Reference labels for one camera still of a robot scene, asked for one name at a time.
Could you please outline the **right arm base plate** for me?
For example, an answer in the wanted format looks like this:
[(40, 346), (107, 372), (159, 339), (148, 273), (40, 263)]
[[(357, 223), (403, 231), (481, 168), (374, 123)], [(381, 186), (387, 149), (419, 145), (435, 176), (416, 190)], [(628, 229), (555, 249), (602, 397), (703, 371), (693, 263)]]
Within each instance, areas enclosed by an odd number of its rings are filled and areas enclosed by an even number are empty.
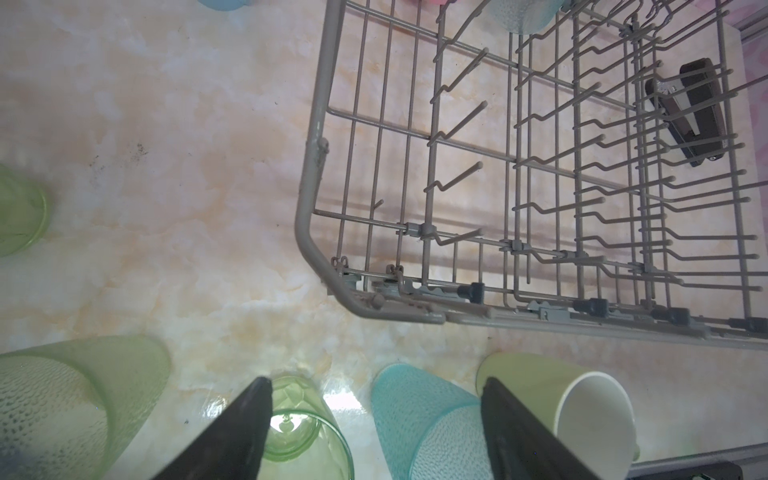
[(716, 462), (631, 476), (636, 480), (744, 480), (742, 468), (732, 462)]

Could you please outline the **cream green-handled mug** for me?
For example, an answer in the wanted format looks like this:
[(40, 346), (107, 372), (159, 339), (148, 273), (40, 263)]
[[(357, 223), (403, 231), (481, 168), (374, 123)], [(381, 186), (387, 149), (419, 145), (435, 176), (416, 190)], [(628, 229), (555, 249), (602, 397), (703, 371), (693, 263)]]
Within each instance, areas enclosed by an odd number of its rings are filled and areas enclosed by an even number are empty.
[(624, 479), (636, 450), (630, 398), (612, 376), (531, 353), (497, 352), (480, 364), (476, 390), (498, 379), (601, 479)]

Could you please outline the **teal textured plastic cup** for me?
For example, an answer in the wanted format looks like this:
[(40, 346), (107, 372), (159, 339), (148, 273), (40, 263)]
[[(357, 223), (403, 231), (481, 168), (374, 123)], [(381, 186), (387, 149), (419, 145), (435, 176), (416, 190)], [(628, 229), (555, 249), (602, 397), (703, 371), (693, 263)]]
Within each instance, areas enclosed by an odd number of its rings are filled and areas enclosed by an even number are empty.
[(564, 0), (491, 0), (487, 8), (508, 32), (530, 35), (544, 29), (564, 4)]

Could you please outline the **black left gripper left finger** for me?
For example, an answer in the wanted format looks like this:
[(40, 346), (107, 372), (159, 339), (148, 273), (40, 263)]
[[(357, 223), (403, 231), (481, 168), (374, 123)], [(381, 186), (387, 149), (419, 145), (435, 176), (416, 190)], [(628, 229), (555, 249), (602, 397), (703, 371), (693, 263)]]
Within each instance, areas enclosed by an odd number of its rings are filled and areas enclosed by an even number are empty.
[(157, 479), (256, 479), (273, 414), (272, 382), (256, 378)]

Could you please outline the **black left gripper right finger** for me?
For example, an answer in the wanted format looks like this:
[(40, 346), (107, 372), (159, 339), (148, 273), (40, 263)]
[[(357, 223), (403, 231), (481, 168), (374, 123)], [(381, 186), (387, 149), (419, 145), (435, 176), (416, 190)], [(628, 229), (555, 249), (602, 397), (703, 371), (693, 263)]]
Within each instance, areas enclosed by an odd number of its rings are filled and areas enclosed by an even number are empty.
[(494, 478), (597, 477), (495, 377), (483, 387), (481, 419)]

